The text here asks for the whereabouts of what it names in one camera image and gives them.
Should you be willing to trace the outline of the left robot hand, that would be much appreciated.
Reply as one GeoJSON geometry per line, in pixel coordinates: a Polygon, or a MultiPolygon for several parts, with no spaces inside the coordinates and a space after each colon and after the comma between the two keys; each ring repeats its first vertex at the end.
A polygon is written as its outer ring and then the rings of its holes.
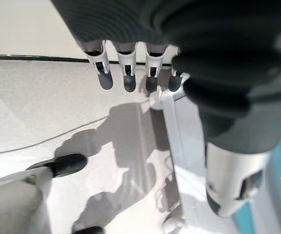
{"type": "Polygon", "coordinates": [[[97,40],[180,49],[175,70],[198,106],[206,195],[226,217],[259,189],[281,140],[281,0],[55,0],[87,54],[97,40]]]}

